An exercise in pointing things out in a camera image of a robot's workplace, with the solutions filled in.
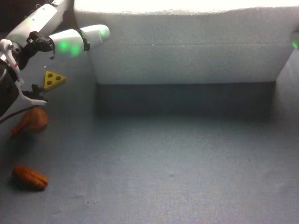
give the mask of gray table surface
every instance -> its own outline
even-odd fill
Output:
[[[85,56],[48,56],[23,78],[68,78],[46,94],[49,126],[13,138],[22,115],[0,126],[1,223],[299,223],[298,52],[276,84],[175,86],[99,86]],[[12,185],[17,164],[48,188]]]

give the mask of toy chicken drumstick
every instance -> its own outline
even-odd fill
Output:
[[[19,125],[11,132],[19,133],[27,125],[31,130],[41,130],[48,125],[49,117],[46,112],[38,107],[29,110],[20,121]]]

